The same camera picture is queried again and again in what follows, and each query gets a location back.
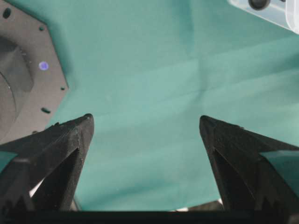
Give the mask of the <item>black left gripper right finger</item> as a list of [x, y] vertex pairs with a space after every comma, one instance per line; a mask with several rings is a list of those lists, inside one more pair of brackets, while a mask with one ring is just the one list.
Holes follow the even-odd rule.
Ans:
[[205, 115], [199, 133], [228, 223], [298, 223], [297, 146]]

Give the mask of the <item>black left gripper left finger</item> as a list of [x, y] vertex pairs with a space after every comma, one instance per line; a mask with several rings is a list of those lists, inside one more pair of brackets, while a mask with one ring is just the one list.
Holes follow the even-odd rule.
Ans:
[[13, 159], [0, 173], [0, 221], [29, 211], [70, 211], [94, 134], [86, 114], [0, 146]]

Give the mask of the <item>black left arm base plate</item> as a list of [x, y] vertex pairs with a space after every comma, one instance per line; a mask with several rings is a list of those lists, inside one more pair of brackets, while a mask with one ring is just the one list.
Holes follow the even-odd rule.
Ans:
[[1, 143], [44, 130], [67, 91], [47, 25], [1, 1]]

